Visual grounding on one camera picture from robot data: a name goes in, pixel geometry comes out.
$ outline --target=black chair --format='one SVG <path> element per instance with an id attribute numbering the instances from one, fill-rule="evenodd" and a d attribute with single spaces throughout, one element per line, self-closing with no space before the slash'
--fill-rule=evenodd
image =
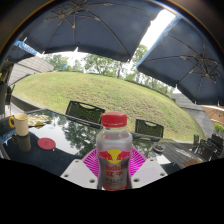
<path id="1" fill-rule="evenodd" d="M 164 127 L 160 124 L 136 119 L 135 121 L 135 133 L 163 137 Z"/>
<path id="2" fill-rule="evenodd" d="M 216 145 L 216 150 L 217 150 L 216 153 L 213 154 L 212 160 L 222 158 L 223 157 L 223 139 L 213 134 L 210 141 Z"/>
<path id="3" fill-rule="evenodd" d="M 5 94 L 7 91 L 7 85 L 0 85 L 0 116 L 4 114 L 5 117 Z"/>
<path id="4" fill-rule="evenodd" d="M 195 154 L 199 155 L 206 161 L 212 159 L 212 155 L 216 153 L 216 145 L 212 142 L 201 139 L 199 146 L 197 147 Z"/>
<path id="5" fill-rule="evenodd" d="M 5 98 L 5 105 L 8 105 L 10 107 L 10 115 L 11 115 L 11 97 L 12 97 L 12 92 L 15 88 L 15 85 L 12 87 L 12 89 L 10 87 L 7 88 L 7 95 Z"/>
<path id="6" fill-rule="evenodd" d="M 67 115 L 100 124 L 101 115 L 105 110 L 87 103 L 70 100 L 66 110 Z"/>
<path id="7" fill-rule="evenodd" d="M 194 135 L 194 141 L 192 146 L 192 152 L 195 152 L 199 145 L 199 135 Z"/>

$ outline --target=table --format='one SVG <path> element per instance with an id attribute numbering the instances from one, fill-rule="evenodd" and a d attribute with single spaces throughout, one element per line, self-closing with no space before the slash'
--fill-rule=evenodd
<path id="1" fill-rule="evenodd" d="M 47 115 L 52 118 L 52 121 L 44 126 L 30 127 L 31 149 L 22 151 L 18 144 L 13 143 L 12 136 L 15 135 L 15 130 L 9 127 L 8 118 L 0 120 L 0 140 L 3 144 L 1 153 L 4 158 L 8 157 L 13 161 L 34 165 L 54 175 L 61 176 L 73 160 L 82 159 L 96 148 L 95 139 L 101 128 L 99 124 L 86 122 L 49 109 L 31 111 L 27 114 L 29 116 Z M 132 136 L 133 147 L 147 158 L 155 158 L 168 175 L 203 161 L 172 139 L 137 133 L 132 133 Z M 56 142 L 56 148 L 53 150 L 41 149 L 37 141 L 44 137 L 53 139 Z M 163 154 L 153 151 L 154 142 L 166 146 Z"/>

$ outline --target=grass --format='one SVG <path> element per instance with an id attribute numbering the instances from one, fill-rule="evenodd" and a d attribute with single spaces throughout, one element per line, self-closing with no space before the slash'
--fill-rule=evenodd
<path id="1" fill-rule="evenodd" d="M 128 131 L 135 119 L 164 126 L 164 137 L 192 141 L 205 138 L 200 126 L 169 98 L 139 85 L 106 76 L 78 72 L 49 72 L 29 76 L 16 84 L 14 95 L 37 105 L 65 113 L 70 100 L 93 104 L 107 112 L 124 112 Z"/>

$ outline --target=patio umbrella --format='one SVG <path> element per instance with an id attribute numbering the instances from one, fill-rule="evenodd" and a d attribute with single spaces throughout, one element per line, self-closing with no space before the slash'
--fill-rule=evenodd
<path id="1" fill-rule="evenodd" d="M 184 19 L 175 18 L 137 70 L 177 87 L 198 105 L 224 105 L 224 67 L 210 42 Z"/>
<path id="2" fill-rule="evenodd" d="M 224 124 L 224 108 L 217 106 L 202 106 L 213 123 Z"/>
<path id="3" fill-rule="evenodd" d="M 20 37 L 39 53 L 74 51 L 130 60 L 162 7 L 142 0 L 76 0 L 33 21 Z"/>
<path id="4" fill-rule="evenodd" d="M 26 58 L 34 57 L 37 54 L 37 51 L 32 49 L 30 46 L 24 44 L 21 41 L 16 41 L 9 52 L 6 60 L 18 63 Z"/>

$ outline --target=bottle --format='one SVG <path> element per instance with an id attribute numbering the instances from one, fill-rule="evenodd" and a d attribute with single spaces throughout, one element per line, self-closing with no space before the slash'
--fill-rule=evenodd
<path id="1" fill-rule="evenodd" d="M 104 113 L 101 123 L 96 146 L 103 188 L 108 191 L 124 190 L 127 188 L 132 149 L 132 135 L 126 130 L 127 115 L 120 112 Z"/>

